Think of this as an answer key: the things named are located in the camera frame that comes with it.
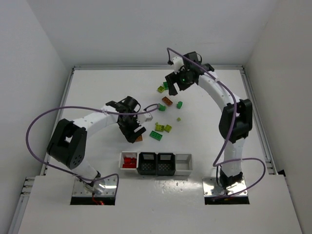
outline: metal base plate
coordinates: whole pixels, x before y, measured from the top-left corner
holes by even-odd
[[[203,189],[205,204],[249,204],[248,192],[244,191],[240,194],[229,197],[228,199],[220,198],[223,195],[231,195],[233,193],[246,189],[245,179],[241,182],[235,183],[229,186],[226,190],[221,188],[216,183],[215,177],[204,177],[203,178]]]
[[[117,188],[117,176],[95,182],[91,190],[78,178],[75,179],[71,205],[94,205],[92,194],[95,200],[101,200],[105,205],[115,204],[115,193]]]

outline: white wall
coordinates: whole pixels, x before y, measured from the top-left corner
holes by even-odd
[[[246,69],[304,233],[312,233],[312,1],[281,0]]]
[[[25,0],[0,7],[0,233],[7,233],[26,176],[40,164],[25,146],[27,126],[58,106],[69,74]],[[31,144],[44,156],[56,115],[32,131]]]
[[[166,64],[166,47],[243,64],[277,0],[28,0],[61,59]]]

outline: purple cable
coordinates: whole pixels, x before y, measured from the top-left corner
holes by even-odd
[[[202,71],[204,71],[205,73],[207,73],[213,80],[217,80],[216,77],[214,77],[214,75],[212,75],[209,71],[207,71],[205,68],[201,67],[199,64],[195,63],[194,61],[188,59],[187,57],[183,56],[182,54],[178,53],[177,51],[171,49],[171,48],[167,48],[167,52],[168,52],[168,56],[169,56],[169,61],[170,61],[170,52],[173,52],[177,55],[179,55],[181,58],[183,58],[184,60],[190,62],[191,64],[193,64],[194,66],[198,67],[199,69],[201,69]],[[232,116],[232,121],[231,121],[231,125],[230,125],[230,128],[229,128],[229,132],[228,134],[226,135],[226,138],[225,138],[225,141],[224,141],[224,144],[222,145],[222,148],[218,154],[218,156],[216,157],[216,159],[214,160],[213,162],[213,166],[214,167],[217,167],[217,166],[221,166],[223,164],[226,164],[226,163],[229,163],[229,162],[235,162],[235,161],[240,161],[241,159],[230,159],[230,160],[226,160],[226,161],[223,161],[221,163],[217,163],[220,159],[220,157],[222,156],[223,152],[224,152],[224,149],[226,147],[226,145],[228,144],[229,140],[230,140],[230,137],[231,137],[231,134],[232,134],[232,131],[233,131],[233,128],[234,128],[234,124],[235,124],[235,119],[236,119],[236,112],[237,112],[237,102],[236,102],[236,98],[234,96],[234,94],[231,92],[231,90],[225,85],[223,84],[221,81],[217,80],[217,83],[219,85],[221,85],[224,89],[226,89],[226,91],[229,92],[229,94],[231,95],[231,97],[233,98],[233,102],[234,102],[234,113],[233,113],[233,116]],[[242,190],[242,191],[239,191],[239,192],[236,192],[236,193],[233,193],[231,195],[226,195],[226,196],[220,196],[220,197],[217,197],[216,199],[219,199],[219,198],[227,198],[227,197],[230,197],[230,196],[233,196],[233,195],[236,195],[236,194],[240,194],[242,192],[244,192],[245,190],[248,190],[250,188],[252,188],[253,186],[255,186],[257,183],[259,183],[262,178],[264,177],[265,175],[265,172],[266,172],[266,165],[264,164],[264,162],[258,158],[255,158],[255,157],[247,157],[247,158],[243,158],[242,159],[243,161],[245,160],[256,160],[256,161],[259,161],[262,163],[263,165],[263,173],[262,173],[262,176],[255,182],[253,183],[252,185],[250,185],[249,187],[247,187],[246,189]]]
[[[55,169],[58,169],[58,170],[61,170],[63,172],[66,172],[66,173],[69,173],[73,176],[77,176],[79,179],[82,179],[82,180],[86,180],[86,181],[99,181],[99,180],[102,180],[102,179],[106,179],[108,177],[111,177],[111,176],[117,176],[117,187],[116,187],[116,192],[115,192],[115,197],[116,197],[116,193],[117,193],[117,189],[118,189],[118,185],[119,185],[119,175],[114,173],[114,174],[111,174],[111,175],[108,175],[108,176],[105,176],[105,177],[101,177],[101,178],[97,178],[97,179],[88,179],[88,178],[84,178],[84,177],[81,177],[79,175],[76,175],[75,173],[71,172],[71,171],[68,171],[66,169],[63,169],[61,167],[58,167],[58,166],[55,166],[53,164],[50,164],[48,162],[45,162],[44,160],[42,160],[41,158],[37,157],[35,155],[35,153],[32,151],[32,149],[30,148],[30,145],[29,145],[29,133],[30,133],[30,129],[32,128],[32,126],[35,124],[35,122],[40,119],[41,117],[43,117],[44,115],[50,113],[50,112],[53,112],[53,111],[57,111],[57,110],[63,110],[63,109],[83,109],[83,110],[89,110],[89,111],[94,111],[94,112],[100,112],[100,113],[108,113],[108,114],[112,114],[112,115],[119,115],[119,116],[136,116],[136,115],[142,115],[142,114],[146,114],[146,113],[150,113],[150,112],[153,112],[155,110],[158,109],[158,104],[152,104],[152,105],[149,105],[145,108],[145,110],[147,110],[148,108],[152,107],[152,106],[156,106],[155,108],[149,110],[149,111],[144,111],[144,112],[139,112],[139,113],[118,113],[118,112],[111,112],[111,111],[103,111],[103,110],[99,110],[99,109],[94,109],[94,108],[90,108],[90,107],[83,107],[83,106],[62,106],[62,107],[57,107],[57,108],[53,108],[51,110],[48,110],[44,113],[42,113],[41,115],[37,116],[29,125],[27,131],[26,131],[26,146],[27,146],[27,149],[28,151],[30,152],[30,154],[39,162],[41,162],[42,164],[44,165],[47,165],[49,167],[53,167]]]

